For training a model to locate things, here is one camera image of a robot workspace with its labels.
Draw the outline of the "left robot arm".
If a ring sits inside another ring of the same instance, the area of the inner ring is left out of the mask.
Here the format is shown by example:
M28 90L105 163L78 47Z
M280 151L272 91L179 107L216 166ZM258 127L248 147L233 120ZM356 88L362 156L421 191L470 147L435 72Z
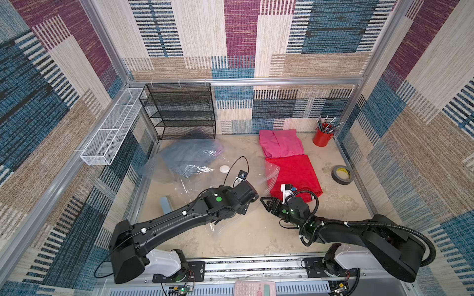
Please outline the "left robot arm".
M190 229L245 215L259 198L248 181L235 187L210 187L189 204L161 217L136 224L116 224L109 243L115 284L124 284L143 273L182 280L190 267L182 250L156 249L162 243Z

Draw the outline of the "clear plastic vacuum bag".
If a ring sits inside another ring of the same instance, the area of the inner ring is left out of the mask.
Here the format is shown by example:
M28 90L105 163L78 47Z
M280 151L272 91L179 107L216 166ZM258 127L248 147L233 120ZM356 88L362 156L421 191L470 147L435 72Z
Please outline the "clear plastic vacuum bag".
M260 197L268 197L279 174L277 165L267 164L257 136L218 135L198 132L198 138L183 136L160 143L158 151L139 168L149 182L136 221L144 222L170 213L194 200L209 188L234 187L241 171Z

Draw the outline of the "red garment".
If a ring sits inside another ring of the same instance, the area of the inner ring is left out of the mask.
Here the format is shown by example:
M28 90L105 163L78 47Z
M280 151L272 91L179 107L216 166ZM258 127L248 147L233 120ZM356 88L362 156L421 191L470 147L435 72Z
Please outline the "red garment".
M281 185L291 184L298 191L312 191L316 197L323 194L317 175L307 155L294 155L275 159L265 159L267 173L273 173L278 167L279 173L275 184L270 181L270 196L282 201Z

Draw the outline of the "pink trousers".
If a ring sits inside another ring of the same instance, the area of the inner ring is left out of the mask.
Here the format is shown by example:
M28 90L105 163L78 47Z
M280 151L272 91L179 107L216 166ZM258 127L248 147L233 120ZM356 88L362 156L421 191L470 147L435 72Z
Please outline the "pink trousers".
M295 129L260 130L259 144L270 159L304 155L305 151Z

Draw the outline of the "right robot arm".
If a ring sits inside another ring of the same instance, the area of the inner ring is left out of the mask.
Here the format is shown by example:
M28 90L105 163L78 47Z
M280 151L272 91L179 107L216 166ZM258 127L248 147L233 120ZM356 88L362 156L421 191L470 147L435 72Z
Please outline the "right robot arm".
M411 228L395 224L383 215L359 222L347 222L316 216L317 209L300 198L292 197L284 204L276 197L260 199L266 211L291 223L299 231L300 241L313 243L344 243L366 248L391 276L414 282L421 267L436 258L430 239Z

